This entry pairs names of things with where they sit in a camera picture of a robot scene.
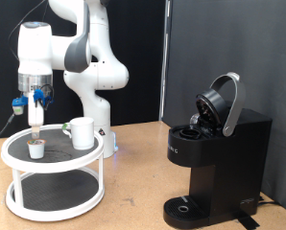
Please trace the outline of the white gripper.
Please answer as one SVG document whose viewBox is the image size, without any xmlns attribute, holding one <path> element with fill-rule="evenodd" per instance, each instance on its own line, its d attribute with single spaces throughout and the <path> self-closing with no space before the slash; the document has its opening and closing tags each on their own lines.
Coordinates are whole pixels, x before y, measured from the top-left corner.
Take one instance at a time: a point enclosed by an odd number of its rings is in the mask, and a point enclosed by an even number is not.
<svg viewBox="0 0 286 230">
<path fill-rule="evenodd" d="M 28 123 L 32 127 L 32 138 L 38 139 L 40 126 L 44 122 L 44 110 L 41 103 L 34 99 L 34 94 L 28 96 Z"/>
</svg>

